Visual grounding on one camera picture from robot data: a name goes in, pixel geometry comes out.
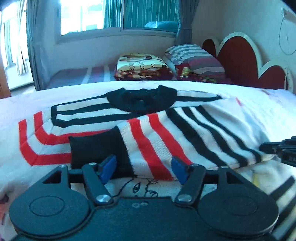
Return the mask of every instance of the window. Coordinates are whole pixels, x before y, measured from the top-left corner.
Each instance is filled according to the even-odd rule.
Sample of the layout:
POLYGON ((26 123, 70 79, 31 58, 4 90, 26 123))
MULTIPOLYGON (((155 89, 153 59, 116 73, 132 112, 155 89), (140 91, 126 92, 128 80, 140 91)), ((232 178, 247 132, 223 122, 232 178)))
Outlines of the window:
POLYGON ((125 0, 124 28, 177 32, 175 0, 125 0))
POLYGON ((11 67, 17 61, 17 45, 20 38, 20 45, 24 58, 28 58, 27 33, 26 33, 26 9, 25 2, 24 12, 21 19, 20 36, 18 36, 17 23, 17 2, 10 4, 2 12, 2 26, 0 32, 1 54, 4 67, 11 67))
POLYGON ((61 36, 77 36, 81 35, 77 32, 89 30, 117 34, 130 29, 160 30, 172 34, 178 31, 175 0, 60 0, 60 3, 61 36))
POLYGON ((105 0, 61 0, 61 6, 61 35, 109 27, 104 24, 105 0))

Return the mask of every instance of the striped sweater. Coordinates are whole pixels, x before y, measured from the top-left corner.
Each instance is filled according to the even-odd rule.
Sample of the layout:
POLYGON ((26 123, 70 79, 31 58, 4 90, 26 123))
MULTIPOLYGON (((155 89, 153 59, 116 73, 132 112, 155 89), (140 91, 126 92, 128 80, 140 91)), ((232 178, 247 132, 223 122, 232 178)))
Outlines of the striped sweater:
POLYGON ((124 120, 218 99, 221 97, 210 93, 177 91, 160 85, 152 90, 122 88, 40 111, 1 130, 0 200, 13 189, 14 180, 27 179, 26 185, 31 185, 57 165, 71 163, 69 136, 94 135, 124 120))
POLYGON ((270 160, 259 151, 268 136, 236 98, 196 107, 172 107, 88 137, 70 137, 72 167, 115 154, 115 177, 175 180, 172 156, 207 169, 245 167, 270 160))

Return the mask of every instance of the red headboard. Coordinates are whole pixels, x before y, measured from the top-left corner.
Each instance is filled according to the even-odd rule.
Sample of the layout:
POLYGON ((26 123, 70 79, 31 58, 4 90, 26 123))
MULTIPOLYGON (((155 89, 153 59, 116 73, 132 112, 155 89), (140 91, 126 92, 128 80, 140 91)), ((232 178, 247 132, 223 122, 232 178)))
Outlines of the red headboard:
POLYGON ((288 68, 277 61, 262 65, 256 44, 242 32, 228 35, 219 45, 214 38, 207 38, 202 48, 216 57, 225 68, 226 76, 236 85, 281 89, 293 92, 293 79, 288 68))

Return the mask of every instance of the sweater sleeve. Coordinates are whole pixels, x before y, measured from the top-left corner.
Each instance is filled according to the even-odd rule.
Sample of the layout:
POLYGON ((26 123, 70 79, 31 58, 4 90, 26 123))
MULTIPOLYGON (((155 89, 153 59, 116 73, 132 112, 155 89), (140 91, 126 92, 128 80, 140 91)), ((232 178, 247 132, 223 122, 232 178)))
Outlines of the sweater sleeve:
POLYGON ((79 169, 83 165, 101 163, 110 155, 116 155, 117 167, 112 178, 132 177, 133 168, 119 128, 85 137, 69 137, 72 152, 72 168, 79 169))

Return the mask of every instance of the white bedsheet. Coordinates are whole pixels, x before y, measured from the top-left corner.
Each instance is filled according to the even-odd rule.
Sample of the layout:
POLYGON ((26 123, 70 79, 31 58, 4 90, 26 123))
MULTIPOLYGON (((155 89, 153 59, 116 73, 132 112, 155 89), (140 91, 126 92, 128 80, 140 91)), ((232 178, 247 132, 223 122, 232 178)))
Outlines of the white bedsheet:
MULTIPOLYGON (((0 100, 0 129, 9 125, 12 122, 20 121, 27 116, 55 104, 65 103, 84 98, 102 95, 106 92, 113 91, 119 88, 131 90, 146 88, 157 88, 159 84, 177 90, 197 90, 206 91, 214 94, 219 94, 222 97, 237 97, 241 104, 248 107, 256 121, 262 124, 262 128, 269 133, 271 141, 281 141, 285 138, 290 138, 296 135, 296 96, 285 90, 262 90, 256 88, 248 88, 235 85, 222 85, 210 83, 197 83, 186 81, 118 81, 93 83, 76 86, 60 87, 39 91, 36 93, 24 94, 16 97, 10 97, 0 100)), ((248 180, 261 188, 267 194, 270 194, 272 186, 277 187, 283 183, 289 176, 296 178, 296 168, 284 165, 275 160, 265 163, 240 168, 237 171, 248 180)), ((15 185, 14 195, 21 194, 29 184, 34 183, 39 179, 38 175, 32 177, 24 177, 21 185, 15 185)), ((178 182, 153 182, 149 183, 146 179, 130 178, 111 180, 106 188, 112 195, 120 193, 122 196, 134 196, 131 191, 134 186, 142 185, 137 193, 138 196, 155 196, 158 193, 160 196, 176 197, 181 186, 178 182)), ((213 191, 215 187, 208 186, 204 190, 205 193, 213 191)), ((282 211, 288 202, 295 196, 296 184, 290 192, 287 192, 278 202, 280 211, 282 211)), ((8 211, 8 205, 5 205, 4 212, 8 211)), ((285 230, 287 230, 296 219, 296 208, 286 222, 277 228, 273 235, 280 239, 285 230)), ((10 240, 16 233, 8 217, 6 217, 2 225, 0 225, 0 236, 6 240, 10 240)), ((296 231, 293 232, 289 240, 294 240, 296 231)))
POLYGON ((281 105, 296 115, 296 96, 286 90, 267 90, 236 86, 188 81, 116 81, 84 85, 65 86, 35 93, 23 94, 0 100, 0 128, 14 121, 20 121, 46 107, 55 104, 90 98, 119 88, 137 90, 153 89, 159 84, 177 90, 206 91, 223 97, 238 97, 241 101, 252 100, 261 108, 270 108, 272 103, 281 105))

